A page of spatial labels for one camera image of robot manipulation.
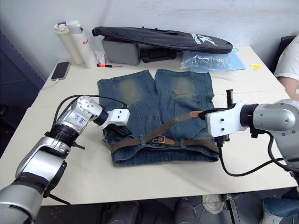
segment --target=red handle screwdriver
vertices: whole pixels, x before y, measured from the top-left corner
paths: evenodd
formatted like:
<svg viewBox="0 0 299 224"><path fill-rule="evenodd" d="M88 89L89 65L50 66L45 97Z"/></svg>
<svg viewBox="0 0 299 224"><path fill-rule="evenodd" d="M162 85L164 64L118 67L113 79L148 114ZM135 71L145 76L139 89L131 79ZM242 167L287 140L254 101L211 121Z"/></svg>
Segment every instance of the red handle screwdriver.
<svg viewBox="0 0 299 224"><path fill-rule="evenodd" d="M112 65L112 64L97 64L97 67L101 67L101 68L114 68L114 67L117 67L115 65Z"/></svg>

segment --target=thermos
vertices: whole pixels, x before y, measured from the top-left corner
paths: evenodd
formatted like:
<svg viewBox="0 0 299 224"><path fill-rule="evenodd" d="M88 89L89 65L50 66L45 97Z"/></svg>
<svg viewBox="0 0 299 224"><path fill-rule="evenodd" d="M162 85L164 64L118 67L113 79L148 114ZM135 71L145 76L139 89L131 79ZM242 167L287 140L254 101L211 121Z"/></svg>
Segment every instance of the thermos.
<svg viewBox="0 0 299 224"><path fill-rule="evenodd" d="M97 60L94 56L90 43L85 35L85 32L78 20L67 22L67 27L71 33L71 37L77 46L78 51L89 69L97 67Z"/></svg>
<svg viewBox="0 0 299 224"><path fill-rule="evenodd" d="M66 22L60 22L54 25L54 32L60 38L67 51L70 53L76 64L83 64L84 61L71 37L70 31L66 26Z"/></svg>

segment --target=yellow sticky note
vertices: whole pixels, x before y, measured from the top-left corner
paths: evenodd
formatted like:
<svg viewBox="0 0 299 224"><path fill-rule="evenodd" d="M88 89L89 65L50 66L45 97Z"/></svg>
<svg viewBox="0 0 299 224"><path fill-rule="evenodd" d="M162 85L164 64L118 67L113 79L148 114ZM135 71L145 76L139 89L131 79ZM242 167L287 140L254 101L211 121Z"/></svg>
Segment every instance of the yellow sticky note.
<svg viewBox="0 0 299 224"><path fill-rule="evenodd" d="M261 70L262 67L259 65L259 64L251 64L251 67L254 69L254 70Z"/></svg>

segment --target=belt buckle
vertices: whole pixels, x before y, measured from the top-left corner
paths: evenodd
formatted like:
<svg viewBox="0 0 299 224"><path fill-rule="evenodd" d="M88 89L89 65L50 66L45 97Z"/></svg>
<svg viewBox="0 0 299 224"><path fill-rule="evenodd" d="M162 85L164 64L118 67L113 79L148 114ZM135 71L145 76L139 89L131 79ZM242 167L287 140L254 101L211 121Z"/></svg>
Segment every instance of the belt buckle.
<svg viewBox="0 0 299 224"><path fill-rule="evenodd" d="M155 144L165 144L165 142L166 142L166 137L163 135L159 135L159 136L153 138L153 140L152 140L152 143L155 143Z"/></svg>

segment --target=gray case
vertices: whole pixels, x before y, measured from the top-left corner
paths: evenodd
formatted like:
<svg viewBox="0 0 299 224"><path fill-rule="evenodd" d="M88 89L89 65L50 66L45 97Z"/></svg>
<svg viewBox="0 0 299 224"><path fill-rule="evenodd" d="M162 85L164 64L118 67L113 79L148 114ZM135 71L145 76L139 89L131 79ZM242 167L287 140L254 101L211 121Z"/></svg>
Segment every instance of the gray case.
<svg viewBox="0 0 299 224"><path fill-rule="evenodd" d="M110 63L139 65L140 50L138 43L105 37L102 45Z"/></svg>

